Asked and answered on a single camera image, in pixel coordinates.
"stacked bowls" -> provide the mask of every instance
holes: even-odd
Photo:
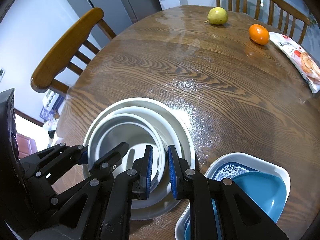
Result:
[[[151,191],[147,200],[133,200],[131,219],[146,220],[172,209],[179,201],[172,197],[166,150],[175,145],[179,157],[195,167],[195,150],[183,121],[166,105],[149,98],[129,98],[105,109],[92,123],[84,139],[89,145],[84,177],[93,163],[121,142],[129,144],[122,164],[113,166],[113,175],[132,168],[142,158],[146,145],[153,147]]]

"round wooden table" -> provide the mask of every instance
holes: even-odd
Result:
[[[226,24],[204,24],[209,10],[171,8],[114,38],[69,89],[57,135],[68,145],[82,144],[98,114],[125,98],[153,98],[180,109],[202,173],[231,152],[288,171],[291,190],[278,225],[299,239],[320,208],[319,100],[272,42],[250,40],[250,25],[261,22],[228,12]],[[79,168],[69,174],[74,180],[66,186],[82,180]],[[132,221],[130,239],[174,239],[187,203],[152,220]]]

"tangerine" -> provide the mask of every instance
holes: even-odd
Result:
[[[268,30],[259,24],[252,24],[250,26],[249,35],[255,43],[260,45],[266,45],[270,38]]]

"plastic bag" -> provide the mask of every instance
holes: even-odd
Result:
[[[270,40],[292,61],[308,83],[311,91],[320,90],[320,69],[309,54],[293,39],[280,33],[270,32]]]

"green plant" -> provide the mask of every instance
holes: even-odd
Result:
[[[310,20],[310,26],[314,26],[314,25],[317,25],[317,21],[315,19],[315,17],[313,16],[313,14],[309,11],[309,20]]]

